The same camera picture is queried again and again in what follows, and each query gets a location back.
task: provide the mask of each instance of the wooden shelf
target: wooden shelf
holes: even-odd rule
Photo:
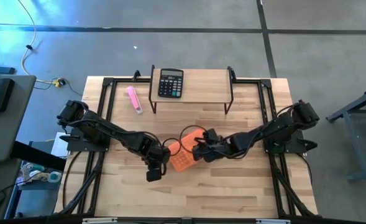
[[[152,74],[150,100],[154,103],[230,103],[231,83],[227,69],[182,69],[184,84],[181,98],[158,96],[160,69]]]

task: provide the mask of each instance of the wooden table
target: wooden table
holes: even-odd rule
[[[98,107],[103,78],[88,77],[86,82],[83,101],[93,111]],[[277,109],[292,104],[287,79],[274,78],[271,81]],[[137,115],[131,105],[126,91],[129,85],[136,89],[143,114]],[[157,114],[153,114],[148,101],[149,83],[119,83],[111,122],[127,130],[152,132],[161,141],[170,137],[177,138],[180,131],[189,124],[215,128],[223,136],[261,125],[257,87],[253,84],[238,84],[233,89],[234,103],[227,115],[220,104],[199,103],[162,103],[158,106]],[[82,152],[71,168],[66,187],[67,202],[82,185],[87,156],[88,153]],[[72,156],[68,158],[66,168],[71,158]],[[286,160],[292,188],[303,203],[317,213],[306,164],[294,154],[287,154]],[[96,216],[277,217],[270,164],[268,156],[263,152],[262,142],[257,142],[242,160],[221,159],[212,163],[200,161],[179,173],[168,164],[167,174],[159,181],[148,183],[145,179],[146,171],[147,167],[137,156],[127,152],[119,142],[111,141],[104,161]],[[55,212],[62,209],[62,188],[63,186],[58,193]],[[285,191],[282,190],[281,193],[284,208],[288,211]]]

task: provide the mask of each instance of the pink highlighter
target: pink highlighter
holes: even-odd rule
[[[142,114],[143,110],[141,108],[139,98],[137,97],[134,88],[132,86],[127,87],[127,93],[129,94],[130,100],[137,114]]]

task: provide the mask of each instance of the calculator display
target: calculator display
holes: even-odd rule
[[[162,71],[162,74],[161,75],[173,75],[173,76],[183,76],[183,73],[182,72],[179,72],[179,71],[169,71],[169,70],[164,70]]]

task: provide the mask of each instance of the wooden tabletop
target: wooden tabletop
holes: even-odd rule
[[[158,96],[160,69],[153,70],[151,100],[169,103],[230,103],[231,89],[227,69],[182,69],[181,98]]]
[[[98,107],[103,78],[88,77],[86,82],[83,100],[93,111]],[[274,78],[271,81],[277,109],[292,104],[287,79]],[[129,85],[134,86],[137,92],[143,114],[137,115],[131,105],[126,91]],[[177,138],[180,131],[190,124],[215,128],[223,136],[261,125],[257,87],[238,84],[233,89],[234,103],[227,115],[223,105],[199,103],[161,103],[157,114],[153,114],[148,101],[149,83],[119,83],[111,122],[129,131],[149,131],[161,141]],[[109,96],[106,97],[104,111],[107,110],[108,99]],[[66,187],[67,202],[82,185],[87,156],[88,153],[82,152],[71,168]],[[68,158],[66,168],[72,157]],[[303,203],[317,213],[306,164],[294,154],[287,154],[286,161],[292,188]],[[137,156],[129,153],[119,142],[111,141],[101,175],[96,216],[277,217],[270,164],[261,142],[257,142],[241,160],[199,161],[183,172],[176,172],[168,164],[167,174],[159,181],[148,183],[146,171],[147,167]],[[55,212],[62,209],[62,188],[63,185],[58,193]],[[281,192],[284,208],[288,211],[286,193],[284,190]]]

